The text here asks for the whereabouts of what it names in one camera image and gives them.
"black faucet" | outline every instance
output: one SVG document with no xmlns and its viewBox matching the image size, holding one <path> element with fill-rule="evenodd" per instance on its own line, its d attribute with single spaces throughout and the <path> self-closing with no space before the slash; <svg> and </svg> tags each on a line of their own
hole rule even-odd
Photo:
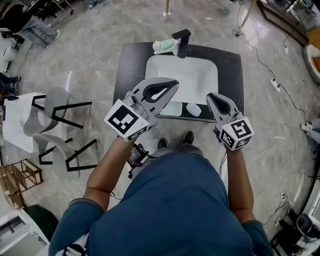
<svg viewBox="0 0 320 256">
<path fill-rule="evenodd" d="M 189 37 L 191 36 L 191 32 L 188 29 L 181 30 L 179 32 L 173 33 L 173 39 L 180 39 L 180 44 L 178 48 L 178 57 L 184 59 L 188 53 L 189 47 Z"/>
</svg>

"black countertop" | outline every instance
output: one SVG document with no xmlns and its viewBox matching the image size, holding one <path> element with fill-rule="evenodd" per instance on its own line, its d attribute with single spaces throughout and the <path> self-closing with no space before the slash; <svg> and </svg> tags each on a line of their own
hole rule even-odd
<svg viewBox="0 0 320 256">
<path fill-rule="evenodd" d="M 145 79 L 147 61 L 154 55 L 152 45 L 153 42 L 124 43 L 122 45 L 113 104 L 117 99 L 123 100 L 128 91 L 131 91 Z M 244 113 L 244 81 L 240 55 L 192 44 L 189 44 L 189 49 L 187 57 L 209 60 L 216 65 L 218 70 L 218 93 L 232 99 L 239 111 Z M 158 115 L 158 117 L 214 122 L 207 105 L 197 104 L 201 108 L 201 114 L 199 117 L 195 117 L 187 111 L 187 104 L 188 102 L 182 103 L 181 116 Z"/>
</svg>

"blue shirt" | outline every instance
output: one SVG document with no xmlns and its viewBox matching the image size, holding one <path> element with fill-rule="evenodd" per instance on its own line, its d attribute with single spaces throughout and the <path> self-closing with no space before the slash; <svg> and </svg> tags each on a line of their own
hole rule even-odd
<svg viewBox="0 0 320 256">
<path fill-rule="evenodd" d="M 89 256 L 273 255 L 262 224 L 240 224 L 216 170 L 193 154 L 152 161 L 107 212 L 91 200 L 73 200 L 49 256 L 87 232 Z"/>
</svg>

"marble floor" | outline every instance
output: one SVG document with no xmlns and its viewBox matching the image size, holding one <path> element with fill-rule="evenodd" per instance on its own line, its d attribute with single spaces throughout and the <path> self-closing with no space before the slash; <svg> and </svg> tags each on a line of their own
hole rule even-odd
<svg viewBox="0 0 320 256">
<path fill-rule="evenodd" d="M 241 55 L 244 80 L 244 115 L 248 116 L 255 135 L 243 149 L 247 171 L 254 193 L 254 214 L 266 222 L 280 203 L 282 192 L 288 193 L 290 207 L 298 211 L 308 193 L 314 161 L 315 144 L 300 129 L 303 113 L 296 110 L 286 93 L 274 94 L 268 83 L 270 71 L 259 63 L 256 50 L 247 44 L 244 35 L 234 37 L 237 29 L 239 6 L 231 6 L 230 15 L 223 15 L 219 7 L 224 0 L 174 0 L 170 3 L 171 16 L 163 17 L 165 2 L 158 0 L 106 0 L 89 10 L 76 1 L 74 15 L 54 28 L 61 34 L 48 49 L 25 42 L 12 63 L 9 73 L 19 75 L 22 81 L 19 94 L 46 93 L 52 86 L 68 83 L 74 102 L 93 101 L 91 107 L 68 112 L 68 118 L 84 123 L 84 129 L 63 126 L 64 136 L 73 137 L 76 149 L 93 138 L 97 148 L 81 156 L 82 163 L 96 163 L 101 159 L 116 135 L 104 123 L 113 102 L 113 92 L 119 56 L 123 43 L 154 42 L 165 40 L 171 34 L 188 28 L 192 35 L 189 43 L 230 51 Z M 250 1 L 240 9 L 239 23 L 244 19 Z M 64 19 L 62 12 L 53 24 Z M 297 106 L 306 111 L 308 120 L 320 113 L 320 90 L 313 83 L 302 57 L 302 47 L 286 34 L 266 22 L 257 7 L 242 32 L 250 44 L 258 48 L 260 59 L 268 65 L 290 93 Z M 225 153 L 212 132 L 213 124 L 159 119 L 158 126 L 141 136 L 139 141 L 151 152 L 157 141 L 166 137 L 174 144 L 186 130 L 195 133 L 194 144 L 218 169 Z M 31 155 L 6 142 L 3 148 L 6 163 Z M 56 166 L 42 166 L 43 184 L 27 191 L 23 197 L 28 205 L 40 204 L 57 218 L 68 207 L 70 200 L 81 197 L 91 170 L 81 171 L 76 179 L 65 179 L 55 172 Z M 115 194 L 121 198 L 130 183 L 128 168 L 123 171 Z M 118 201 L 111 199 L 111 206 Z M 279 210 L 264 226 L 269 238 L 277 229 L 273 226 L 277 216 L 284 216 L 286 207 Z"/>
</svg>

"white table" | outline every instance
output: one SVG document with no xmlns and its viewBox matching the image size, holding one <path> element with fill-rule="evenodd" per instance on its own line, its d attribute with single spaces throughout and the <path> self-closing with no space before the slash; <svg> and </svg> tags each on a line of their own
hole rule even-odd
<svg viewBox="0 0 320 256">
<path fill-rule="evenodd" d="M 2 126 L 3 138 L 7 142 L 14 144 L 29 153 L 37 152 L 38 147 L 32 137 L 24 134 L 23 126 L 29 117 L 33 98 L 38 95 L 44 94 L 33 92 L 18 96 L 18 100 L 8 101 L 6 99 L 4 101 L 5 120 L 3 121 Z M 43 106 L 44 102 L 44 98 L 36 100 L 36 103 L 40 106 Z M 49 118 L 47 118 L 41 110 L 38 112 L 38 117 L 43 126 L 50 123 Z M 61 122 L 59 122 L 54 129 L 47 131 L 44 134 L 55 135 L 62 138 Z"/>
</svg>

